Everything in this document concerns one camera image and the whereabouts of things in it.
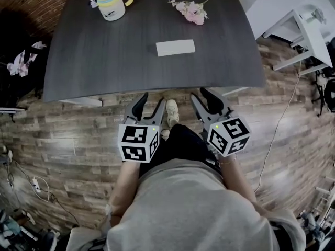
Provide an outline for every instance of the wooden table surface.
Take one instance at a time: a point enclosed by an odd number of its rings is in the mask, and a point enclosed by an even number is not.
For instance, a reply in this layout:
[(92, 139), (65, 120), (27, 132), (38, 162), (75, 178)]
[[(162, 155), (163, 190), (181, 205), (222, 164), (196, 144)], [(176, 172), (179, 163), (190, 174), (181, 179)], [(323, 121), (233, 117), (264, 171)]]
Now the wooden table surface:
[[(68, 0), (57, 25), (44, 83), (45, 102), (179, 87), (261, 87), (263, 67), (238, 0), (210, 0), (202, 26), (169, 0), (135, 0), (117, 21), (90, 0)], [(193, 39), (195, 53), (158, 57), (156, 42)]]

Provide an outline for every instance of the power strip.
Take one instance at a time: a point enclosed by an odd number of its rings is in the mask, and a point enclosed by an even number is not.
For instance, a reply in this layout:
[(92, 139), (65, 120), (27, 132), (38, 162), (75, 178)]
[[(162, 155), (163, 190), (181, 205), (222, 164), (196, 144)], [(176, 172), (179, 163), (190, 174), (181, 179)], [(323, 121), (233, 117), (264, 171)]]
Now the power strip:
[(9, 181), (9, 179), (7, 179), (8, 185), (10, 185), (10, 187), (13, 189), (13, 184)]
[(40, 186), (38, 185), (38, 181), (37, 181), (37, 179), (33, 178), (33, 179), (32, 179), (32, 182), (33, 182), (33, 186), (34, 186), (36, 192), (41, 192), (41, 190), (40, 190)]

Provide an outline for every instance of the cable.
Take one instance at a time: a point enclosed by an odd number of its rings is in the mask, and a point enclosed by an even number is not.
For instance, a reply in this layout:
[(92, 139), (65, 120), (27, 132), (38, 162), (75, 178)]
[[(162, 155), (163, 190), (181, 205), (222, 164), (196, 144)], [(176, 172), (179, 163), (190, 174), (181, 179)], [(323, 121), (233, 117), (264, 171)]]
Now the cable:
[[(16, 167), (17, 167), (22, 173), (24, 173), (24, 174), (26, 175), (26, 178), (27, 178), (27, 180), (28, 180), (30, 186), (32, 187), (32, 190), (33, 190), (34, 193), (36, 194), (34, 184), (32, 184), (32, 183), (30, 182), (27, 173), (23, 170), (23, 168), (21, 167), (21, 165), (20, 165), (17, 161), (15, 161), (15, 160), (13, 160), (13, 161), (14, 161)], [(65, 212), (67, 212), (68, 214), (70, 214), (70, 215), (74, 218), (74, 220), (76, 221), (77, 225), (80, 226), (80, 225), (79, 225), (79, 222), (78, 222), (78, 220), (77, 220), (77, 218), (76, 218), (70, 211), (66, 210), (66, 209), (64, 208), (64, 206), (58, 201), (56, 195), (54, 195), (54, 194), (50, 191), (49, 185), (48, 185), (48, 183), (46, 182), (46, 180), (43, 179), (43, 178), (41, 178), (41, 177), (39, 177), (39, 176), (34, 176), (34, 179), (35, 179), (36, 177), (38, 177), (38, 178), (44, 180), (44, 182), (45, 182), (45, 183), (47, 184), (47, 186), (48, 186), (48, 191), (45, 191), (45, 190), (43, 190), (43, 189), (40, 188), (41, 191), (44, 191), (44, 192), (46, 192), (46, 193), (48, 194), (48, 201), (42, 199), (41, 197), (39, 197), (39, 196), (36, 194), (36, 195), (38, 196), (38, 198), (40, 198), (41, 200), (43, 200), (43, 201), (45, 201), (45, 202), (49, 202), (49, 199), (50, 199), (51, 202), (57, 202), (57, 203), (59, 204), (59, 206), (60, 206)]]
[(265, 160), (264, 160), (264, 165), (263, 165), (262, 171), (261, 171), (261, 173), (260, 173), (260, 178), (259, 178), (260, 181), (259, 181), (258, 187), (257, 187), (257, 189), (255, 190), (255, 192), (257, 192), (257, 191), (259, 190), (259, 188), (261, 187), (261, 185), (262, 185), (262, 175), (263, 175), (263, 172), (264, 172), (264, 170), (265, 170), (267, 157), (268, 157), (269, 154), (270, 154), (272, 144), (273, 144), (274, 139), (275, 139), (275, 137), (276, 137), (276, 135), (277, 135), (277, 130), (278, 130), (279, 124), (280, 124), (281, 120), (283, 119), (283, 116), (284, 116), (285, 112), (286, 112), (287, 109), (289, 108), (289, 104), (291, 103), (291, 101), (292, 101), (292, 99), (293, 99), (293, 96), (294, 96), (294, 94), (295, 94), (295, 90), (296, 90), (297, 85), (298, 85), (299, 80), (300, 80), (300, 75), (299, 75), (299, 73), (300, 73), (300, 71), (301, 71), (301, 68), (302, 68), (302, 61), (300, 61), (300, 65), (299, 65), (298, 81), (297, 81), (297, 83), (296, 83), (295, 86), (294, 86), (294, 89), (293, 89), (291, 98), (290, 98), (289, 101), (288, 101), (288, 104), (287, 104), (286, 109), (284, 110), (282, 116), (279, 118), (278, 124), (277, 124), (276, 129), (275, 129), (274, 134), (273, 134), (272, 141), (271, 141), (271, 143), (270, 143), (269, 150), (268, 150), (268, 152), (267, 152), (267, 154), (266, 154), (266, 157), (265, 157)]
[(18, 204), (19, 204), (18, 209), (15, 210), (15, 211), (17, 211), (17, 210), (21, 209), (21, 202), (20, 202), (19, 197), (18, 197), (17, 194), (16, 194), (16, 191), (14, 190), (14, 183), (13, 183), (13, 182), (14, 182), (14, 176), (13, 176), (12, 173), (10, 172), (9, 163), (7, 163), (7, 166), (6, 166), (6, 165), (4, 165), (4, 166), (6, 167), (6, 171), (7, 171), (8, 184), (10, 185), (10, 187), (11, 187), (11, 189), (12, 189), (12, 192), (13, 192), (13, 194), (15, 195), (16, 200), (17, 200), (17, 202), (18, 202)]
[(54, 194), (53, 194), (52, 192), (50, 192), (50, 191), (45, 191), (45, 190), (42, 190), (42, 191), (47, 192), (47, 193), (50, 193), (50, 194), (51, 194), (51, 196), (50, 196), (51, 201), (53, 201), (53, 202), (56, 201), (56, 202), (60, 205), (60, 207), (61, 207), (65, 212), (67, 212), (67, 213), (69, 213), (71, 216), (73, 216), (74, 220), (76, 221), (77, 225), (79, 226), (79, 222), (78, 222), (78, 220), (76, 219), (76, 217), (75, 217), (70, 211), (68, 211), (68, 210), (66, 210), (66, 209), (64, 208), (64, 206), (58, 201), (56, 195), (54, 195)]

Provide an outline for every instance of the black shorts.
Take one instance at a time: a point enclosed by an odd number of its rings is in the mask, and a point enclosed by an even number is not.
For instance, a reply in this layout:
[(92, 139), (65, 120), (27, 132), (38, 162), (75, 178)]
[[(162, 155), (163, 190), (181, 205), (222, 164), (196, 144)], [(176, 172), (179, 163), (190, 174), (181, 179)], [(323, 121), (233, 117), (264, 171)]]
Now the black shorts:
[(167, 141), (161, 138), (151, 161), (141, 163), (140, 177), (155, 166), (175, 158), (202, 162), (221, 175), (220, 164), (207, 144), (188, 127), (176, 124), (170, 130)]

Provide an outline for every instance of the white shoe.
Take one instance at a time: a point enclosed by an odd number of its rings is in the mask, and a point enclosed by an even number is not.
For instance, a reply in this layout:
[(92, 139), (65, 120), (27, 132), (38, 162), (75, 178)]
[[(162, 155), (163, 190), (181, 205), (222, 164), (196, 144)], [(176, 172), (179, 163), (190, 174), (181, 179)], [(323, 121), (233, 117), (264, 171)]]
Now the white shoe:
[(163, 138), (165, 141), (168, 140), (169, 135), (170, 135), (170, 131), (167, 130), (167, 129), (164, 129), (164, 130), (161, 132), (161, 136), (162, 136), (162, 138)]
[(178, 105), (174, 99), (169, 99), (166, 103), (167, 124), (173, 127), (179, 123)]

